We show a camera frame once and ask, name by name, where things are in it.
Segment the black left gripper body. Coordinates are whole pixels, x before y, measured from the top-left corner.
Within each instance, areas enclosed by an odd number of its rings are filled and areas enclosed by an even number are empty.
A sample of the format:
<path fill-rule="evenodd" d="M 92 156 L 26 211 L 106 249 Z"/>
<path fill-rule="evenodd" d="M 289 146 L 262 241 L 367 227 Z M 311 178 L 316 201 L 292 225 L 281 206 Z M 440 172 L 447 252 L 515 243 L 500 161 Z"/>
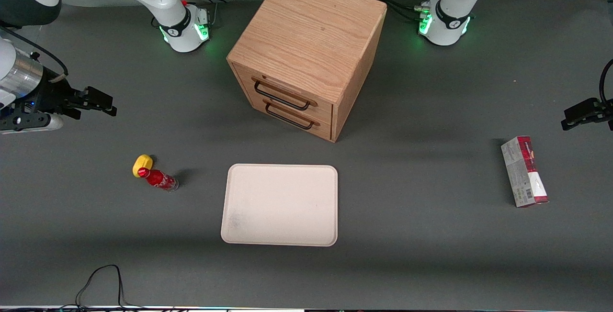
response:
<path fill-rule="evenodd" d="M 606 122 L 610 131 L 613 131 L 613 99 L 602 102 L 597 98 L 589 98 L 588 101 L 592 104 L 588 123 Z"/>

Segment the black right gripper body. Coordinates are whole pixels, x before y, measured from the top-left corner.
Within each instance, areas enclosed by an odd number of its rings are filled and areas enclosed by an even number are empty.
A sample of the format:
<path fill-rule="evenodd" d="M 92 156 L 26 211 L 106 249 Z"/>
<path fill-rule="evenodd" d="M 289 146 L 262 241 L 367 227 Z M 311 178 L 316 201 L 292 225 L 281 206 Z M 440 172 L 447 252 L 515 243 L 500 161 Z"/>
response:
<path fill-rule="evenodd" d="M 79 91 L 67 79 L 50 82 L 59 74 L 43 70 L 42 81 L 33 92 L 9 104 L 9 122 L 61 122 L 61 115 L 79 120 L 81 110 L 91 109 L 91 88 Z"/>

